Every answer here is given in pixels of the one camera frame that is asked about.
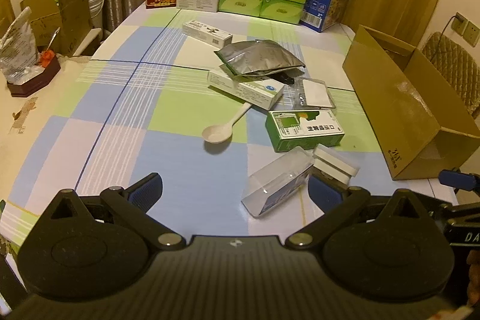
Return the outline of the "brown wooden tray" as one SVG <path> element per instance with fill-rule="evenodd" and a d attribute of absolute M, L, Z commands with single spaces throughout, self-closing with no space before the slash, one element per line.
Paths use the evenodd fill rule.
<path fill-rule="evenodd" d="M 8 90 L 12 97 L 28 97 L 47 86 L 59 71 L 60 65 L 55 55 L 42 73 L 22 85 L 7 83 Z"/>

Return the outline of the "brown cardboard carton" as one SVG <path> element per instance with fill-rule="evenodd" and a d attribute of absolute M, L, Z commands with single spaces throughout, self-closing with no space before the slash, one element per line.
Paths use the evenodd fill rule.
<path fill-rule="evenodd" d="M 31 9 L 29 20 L 38 47 L 47 46 L 60 28 L 52 48 L 63 55 L 74 54 L 94 27 L 88 0 L 23 0 L 20 4 L 21 9 Z"/>

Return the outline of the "white ointment box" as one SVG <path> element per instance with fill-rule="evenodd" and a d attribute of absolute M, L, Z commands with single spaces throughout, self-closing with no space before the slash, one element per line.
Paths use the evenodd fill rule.
<path fill-rule="evenodd" d="M 183 23 L 182 31 L 189 37 L 219 49 L 224 48 L 233 41 L 233 35 L 231 33 L 195 20 Z"/>

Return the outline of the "silver foil pouch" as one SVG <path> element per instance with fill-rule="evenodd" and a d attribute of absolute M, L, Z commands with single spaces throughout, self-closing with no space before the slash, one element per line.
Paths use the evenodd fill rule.
<path fill-rule="evenodd" d="M 273 40 L 240 41 L 214 54 L 221 60 L 222 70 L 237 80 L 267 78 L 305 66 L 295 54 Z"/>

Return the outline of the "white plastic spoon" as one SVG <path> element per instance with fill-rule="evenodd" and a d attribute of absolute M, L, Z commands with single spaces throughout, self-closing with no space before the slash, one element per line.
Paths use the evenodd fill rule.
<path fill-rule="evenodd" d="M 244 103 L 238 112 L 224 124 L 211 125 L 202 131 L 202 138 L 207 143 L 219 144 L 229 140 L 233 134 L 233 126 L 250 110 L 251 104 Z"/>

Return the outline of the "wall power socket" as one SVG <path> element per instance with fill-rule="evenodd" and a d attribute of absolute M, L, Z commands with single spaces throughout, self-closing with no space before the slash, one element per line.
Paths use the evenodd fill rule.
<path fill-rule="evenodd" d="M 470 46 L 475 47 L 477 45 L 480 28 L 462 14 L 456 13 L 451 22 L 451 29 L 460 35 Z"/>

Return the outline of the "crumpled plastic bag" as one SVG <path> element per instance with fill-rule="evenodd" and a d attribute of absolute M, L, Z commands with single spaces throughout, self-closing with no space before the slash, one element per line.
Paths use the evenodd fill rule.
<path fill-rule="evenodd" d="M 22 85 L 44 71 L 30 25 L 32 10 L 26 7 L 1 38 L 1 72 L 8 83 Z"/>

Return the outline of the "quilted chair cushion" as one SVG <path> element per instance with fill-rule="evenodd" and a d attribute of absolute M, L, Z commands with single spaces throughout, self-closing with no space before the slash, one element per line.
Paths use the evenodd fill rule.
<path fill-rule="evenodd" d="M 421 51 L 456 91 L 469 114 L 477 118 L 480 103 L 480 71 L 473 57 L 462 46 L 440 32 L 434 32 Z"/>

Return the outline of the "clear plastic box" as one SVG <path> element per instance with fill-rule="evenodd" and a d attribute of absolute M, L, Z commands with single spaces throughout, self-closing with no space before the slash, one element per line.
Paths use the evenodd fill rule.
<path fill-rule="evenodd" d="M 300 146 L 249 176 L 241 203 L 253 218 L 260 218 L 302 186 L 313 167 L 310 152 Z"/>

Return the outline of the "clear bag white pad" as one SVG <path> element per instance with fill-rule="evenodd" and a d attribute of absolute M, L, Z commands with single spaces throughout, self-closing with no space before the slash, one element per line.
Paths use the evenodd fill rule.
<path fill-rule="evenodd" d="M 335 103 L 323 80 L 299 77 L 294 83 L 293 107 L 295 110 L 332 110 Z"/>

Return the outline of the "white adapter block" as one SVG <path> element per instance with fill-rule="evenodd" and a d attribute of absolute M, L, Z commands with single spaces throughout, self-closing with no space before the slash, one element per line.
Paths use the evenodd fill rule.
<path fill-rule="evenodd" d="M 327 177 L 336 180 L 343 186 L 348 186 L 351 178 L 355 177 L 360 166 L 343 157 L 334 149 L 318 144 L 312 152 L 314 167 Z"/>

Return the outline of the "brown cardboard box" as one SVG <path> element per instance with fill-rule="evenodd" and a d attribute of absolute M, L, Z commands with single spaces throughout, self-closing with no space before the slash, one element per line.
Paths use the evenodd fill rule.
<path fill-rule="evenodd" d="M 435 178 L 479 149 L 479 128 L 465 104 L 418 48 L 359 26 L 343 70 L 392 179 Z"/>

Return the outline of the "white mecobalamin tablet box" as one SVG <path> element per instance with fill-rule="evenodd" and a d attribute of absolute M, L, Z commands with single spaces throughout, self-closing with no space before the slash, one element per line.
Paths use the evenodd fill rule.
<path fill-rule="evenodd" d="M 270 78 L 234 79 L 222 68 L 208 71 L 208 86 L 228 93 L 241 100 L 270 110 L 283 95 L 285 85 Z"/>

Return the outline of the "green white medicine box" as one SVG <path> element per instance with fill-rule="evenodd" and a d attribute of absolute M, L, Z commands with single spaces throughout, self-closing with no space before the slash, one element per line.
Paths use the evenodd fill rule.
<path fill-rule="evenodd" d="M 331 110 L 270 111 L 265 127 L 275 152 L 311 150 L 318 144 L 334 147 L 345 135 Z"/>

